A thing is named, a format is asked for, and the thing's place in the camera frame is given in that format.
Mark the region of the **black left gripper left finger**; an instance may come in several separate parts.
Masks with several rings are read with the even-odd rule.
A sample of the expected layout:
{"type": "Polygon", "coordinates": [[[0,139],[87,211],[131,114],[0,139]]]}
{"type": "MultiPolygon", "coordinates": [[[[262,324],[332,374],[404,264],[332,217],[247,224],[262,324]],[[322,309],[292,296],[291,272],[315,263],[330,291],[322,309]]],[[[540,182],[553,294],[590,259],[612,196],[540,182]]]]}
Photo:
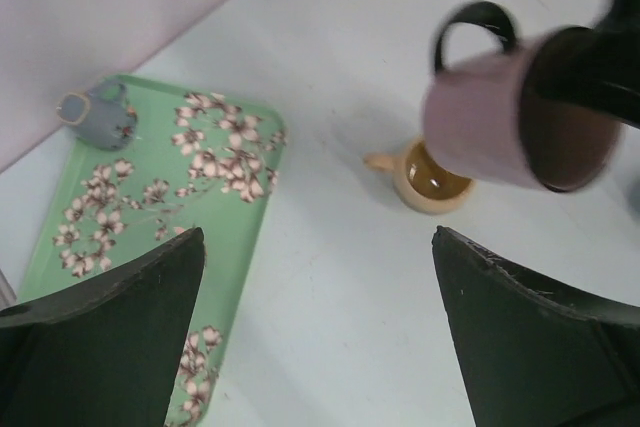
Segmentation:
{"type": "Polygon", "coordinates": [[[204,234],[192,228],[2,310],[2,425],[163,425],[204,265],[204,234]]]}

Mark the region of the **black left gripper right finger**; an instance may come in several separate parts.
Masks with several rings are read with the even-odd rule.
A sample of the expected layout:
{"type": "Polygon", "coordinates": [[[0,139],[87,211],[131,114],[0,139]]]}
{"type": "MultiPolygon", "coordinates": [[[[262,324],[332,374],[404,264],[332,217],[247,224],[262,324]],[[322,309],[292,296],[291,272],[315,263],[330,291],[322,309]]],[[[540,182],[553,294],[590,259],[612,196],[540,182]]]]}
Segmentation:
{"type": "Polygon", "coordinates": [[[432,255],[478,426],[636,426],[639,309],[440,226],[432,255]]]}

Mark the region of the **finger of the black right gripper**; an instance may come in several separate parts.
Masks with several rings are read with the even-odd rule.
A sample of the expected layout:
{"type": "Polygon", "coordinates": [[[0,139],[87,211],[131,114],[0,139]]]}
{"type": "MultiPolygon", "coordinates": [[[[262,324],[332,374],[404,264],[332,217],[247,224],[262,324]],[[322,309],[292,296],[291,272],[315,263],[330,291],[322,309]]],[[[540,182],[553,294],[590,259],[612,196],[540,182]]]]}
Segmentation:
{"type": "Polygon", "coordinates": [[[589,29],[565,36],[569,52],[523,97],[572,104],[639,127],[639,0],[610,0],[589,29]]]}

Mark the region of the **pink ribbed mug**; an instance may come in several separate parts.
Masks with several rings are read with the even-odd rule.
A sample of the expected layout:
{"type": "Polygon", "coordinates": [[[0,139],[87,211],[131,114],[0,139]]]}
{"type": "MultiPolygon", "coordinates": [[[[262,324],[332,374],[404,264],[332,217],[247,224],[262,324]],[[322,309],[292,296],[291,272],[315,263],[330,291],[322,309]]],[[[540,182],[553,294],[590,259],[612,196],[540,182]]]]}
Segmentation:
{"type": "Polygon", "coordinates": [[[433,82],[422,111],[426,151],[440,167],[472,179],[557,193],[593,182],[619,145],[621,122],[537,92],[589,32],[566,26],[522,40],[502,6],[473,1],[458,8],[434,41],[433,82]],[[446,65],[445,39],[456,24],[487,30],[498,50],[446,65]]]}

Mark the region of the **beige mug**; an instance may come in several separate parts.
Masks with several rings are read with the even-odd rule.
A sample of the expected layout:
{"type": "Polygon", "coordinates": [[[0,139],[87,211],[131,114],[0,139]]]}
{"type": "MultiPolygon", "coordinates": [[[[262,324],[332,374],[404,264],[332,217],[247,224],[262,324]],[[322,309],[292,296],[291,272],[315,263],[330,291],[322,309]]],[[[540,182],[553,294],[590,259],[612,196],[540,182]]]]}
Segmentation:
{"type": "Polygon", "coordinates": [[[439,166],[422,137],[413,139],[399,154],[368,153],[363,163],[370,170],[390,174],[399,198],[409,208],[428,215],[457,210],[475,187],[473,179],[439,166]]]}

